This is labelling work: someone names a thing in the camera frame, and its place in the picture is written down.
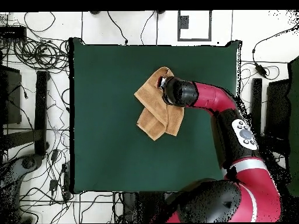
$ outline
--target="floor tile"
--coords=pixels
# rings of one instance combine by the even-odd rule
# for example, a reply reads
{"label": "floor tile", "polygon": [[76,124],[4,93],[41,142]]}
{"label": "floor tile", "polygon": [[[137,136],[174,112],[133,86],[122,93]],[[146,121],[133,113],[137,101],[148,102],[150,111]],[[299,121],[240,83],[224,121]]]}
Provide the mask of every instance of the floor tile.
{"label": "floor tile", "polygon": [[[40,32],[37,35],[42,38],[62,39],[66,40],[70,37],[81,36],[81,12],[52,12],[55,16],[55,22],[46,31]],[[22,25],[25,25],[24,12],[14,12],[11,19],[17,24],[17,20]],[[41,31],[49,27],[53,22],[54,17],[50,12],[29,12],[26,15],[27,25],[36,31]],[[27,31],[27,36],[34,38],[30,31]]]}
{"label": "floor tile", "polygon": [[[25,205],[22,207],[24,211],[27,210],[39,216],[39,221],[37,224],[50,224],[51,222],[52,224],[76,224],[76,222],[78,223],[79,204],[76,203],[69,202],[67,203],[67,206],[65,204],[54,204],[49,206],[49,202],[22,202],[22,205]],[[34,217],[33,223],[35,223],[37,217],[33,215],[31,216]]]}
{"label": "floor tile", "polygon": [[[91,205],[92,203],[81,203],[82,223],[109,223],[111,219],[113,222],[113,217],[112,217],[113,204],[101,203],[101,204],[93,204],[92,206]],[[120,216],[123,213],[122,205],[117,204],[115,210],[116,210],[116,215]]]}
{"label": "floor tile", "polygon": [[[110,11],[111,18],[121,28],[128,45],[141,45],[140,35],[152,11]],[[156,35],[156,15],[147,22],[142,34],[144,44],[154,45]],[[83,13],[83,41],[86,44],[121,44],[125,39],[120,30],[110,20],[107,11],[97,15]]]}
{"label": "floor tile", "polygon": [[[241,59],[252,61],[255,44],[293,27],[299,18],[286,10],[234,10],[232,39],[242,40]],[[299,31],[263,41],[256,47],[255,61],[290,62],[299,55]]]}
{"label": "floor tile", "polygon": [[178,11],[168,10],[159,16],[158,44],[172,46],[225,46],[231,41],[231,20],[231,10],[213,10],[211,42],[178,41]]}
{"label": "floor tile", "polygon": [[88,191],[81,195],[81,202],[113,202],[112,192],[105,191],[105,192],[94,192]]}

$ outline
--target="power adapter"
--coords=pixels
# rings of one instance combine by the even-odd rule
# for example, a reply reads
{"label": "power adapter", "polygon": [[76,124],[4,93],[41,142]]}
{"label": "power adapter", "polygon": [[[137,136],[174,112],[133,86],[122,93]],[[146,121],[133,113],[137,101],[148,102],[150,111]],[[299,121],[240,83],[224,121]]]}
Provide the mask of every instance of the power adapter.
{"label": "power adapter", "polygon": [[56,162],[58,154],[59,154],[59,150],[57,149],[53,150],[53,154],[51,156],[52,165]]}
{"label": "power adapter", "polygon": [[58,180],[51,180],[49,191],[51,192],[57,191],[57,188],[58,188]]}
{"label": "power adapter", "polygon": [[266,70],[264,69],[263,66],[261,66],[261,65],[259,65],[259,64],[257,64],[257,63],[255,63],[255,69],[256,69],[256,71],[257,71],[261,76],[263,76],[264,78],[266,78],[267,72],[266,72]]}

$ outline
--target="red robot arm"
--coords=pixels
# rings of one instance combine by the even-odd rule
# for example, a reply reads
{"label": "red robot arm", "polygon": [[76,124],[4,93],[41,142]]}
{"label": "red robot arm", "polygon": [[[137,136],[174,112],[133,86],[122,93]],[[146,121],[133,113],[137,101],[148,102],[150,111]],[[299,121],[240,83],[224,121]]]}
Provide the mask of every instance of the red robot arm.
{"label": "red robot arm", "polygon": [[[166,222],[215,222],[219,221],[221,214],[229,214],[227,219],[223,220],[222,217],[220,220],[225,222],[278,221],[281,214],[279,192],[258,152],[254,136],[241,117],[233,97],[222,88],[175,77],[160,78],[158,87],[163,90],[163,99],[167,104],[199,108],[209,112],[219,167],[224,180],[232,181],[230,188],[227,187],[228,184],[221,185],[220,181],[211,182],[211,185],[217,185],[214,191],[221,191],[219,198],[230,197],[225,194],[235,194],[235,199],[239,197],[239,200],[235,201],[233,210],[230,209],[232,207],[230,205],[227,209],[219,207],[225,204],[221,201],[214,206],[207,203],[205,207],[211,210],[205,212],[204,216],[191,218],[192,213],[189,209],[189,218],[186,220],[187,218],[183,217],[187,215],[186,213],[176,211]],[[198,194],[208,198],[214,193],[206,187],[199,190]],[[193,208],[193,211],[196,211],[196,206],[192,204],[185,208]]]}

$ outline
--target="green tabletop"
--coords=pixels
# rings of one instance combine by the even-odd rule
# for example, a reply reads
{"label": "green tabletop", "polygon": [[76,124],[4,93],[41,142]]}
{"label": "green tabletop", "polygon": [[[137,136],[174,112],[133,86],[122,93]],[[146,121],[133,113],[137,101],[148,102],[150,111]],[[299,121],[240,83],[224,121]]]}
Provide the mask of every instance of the green tabletop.
{"label": "green tabletop", "polygon": [[137,126],[134,97],[160,67],[235,93],[239,42],[226,47],[84,45],[74,39],[74,191],[178,191],[221,179],[210,116],[185,109],[177,137],[153,141]]}

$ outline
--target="brown towel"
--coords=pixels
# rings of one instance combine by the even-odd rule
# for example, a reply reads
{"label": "brown towel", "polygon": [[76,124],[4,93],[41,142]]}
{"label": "brown towel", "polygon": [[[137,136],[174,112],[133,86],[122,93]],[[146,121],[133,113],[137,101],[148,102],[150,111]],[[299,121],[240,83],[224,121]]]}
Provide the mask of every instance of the brown towel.
{"label": "brown towel", "polygon": [[173,73],[167,67],[159,68],[134,93],[145,107],[137,121],[137,126],[154,141],[164,133],[176,136],[184,117],[184,108],[170,106],[163,101],[162,90],[157,88],[160,76],[173,76]]}

